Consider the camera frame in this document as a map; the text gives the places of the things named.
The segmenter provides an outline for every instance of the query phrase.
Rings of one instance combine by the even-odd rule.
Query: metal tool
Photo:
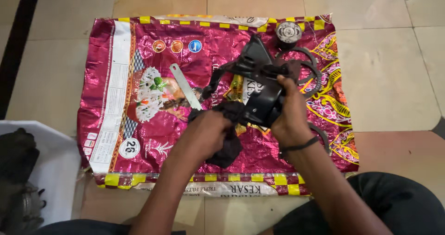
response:
[[[192,108],[202,110],[201,104],[199,103],[198,99],[195,96],[195,93],[193,92],[192,88],[190,87],[189,83],[187,82],[184,74],[182,73],[181,69],[179,68],[178,64],[174,63],[170,66],[170,71],[173,73],[173,76],[175,77],[179,87],[181,88],[182,92],[186,96],[186,99],[189,101],[190,106]]]

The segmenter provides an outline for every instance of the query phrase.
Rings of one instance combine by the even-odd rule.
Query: beige floor tile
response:
[[[101,189],[90,179],[86,185],[81,219],[130,224],[142,209],[148,191]],[[204,234],[204,198],[183,196],[176,212],[174,231]]]
[[[0,25],[12,24],[20,0],[0,0]]]
[[[255,235],[309,201],[308,197],[206,198],[206,234]]]
[[[337,31],[357,132],[431,130],[440,112],[412,28]]]
[[[113,18],[206,14],[207,0],[114,0]]]
[[[430,131],[356,133],[359,172],[381,171],[410,178],[445,205],[445,140]]]
[[[415,27],[445,26],[445,0],[406,0]]]
[[[28,41],[6,119],[37,120],[76,135],[87,39]]]
[[[208,0],[207,9],[209,15],[277,19],[305,16],[303,0]]]
[[[426,69],[439,102],[442,116],[445,116],[445,69],[442,59],[443,47],[441,45],[445,42],[445,36],[443,35],[445,27],[416,27],[414,31],[422,50]]]
[[[9,32],[11,30],[12,25],[0,25],[0,62],[1,57],[3,57],[4,48],[6,47],[6,43],[8,42]]]
[[[95,18],[111,17],[114,0],[38,0],[28,39],[88,39]]]
[[[333,12],[337,29],[410,27],[404,0],[304,0],[306,15]]]

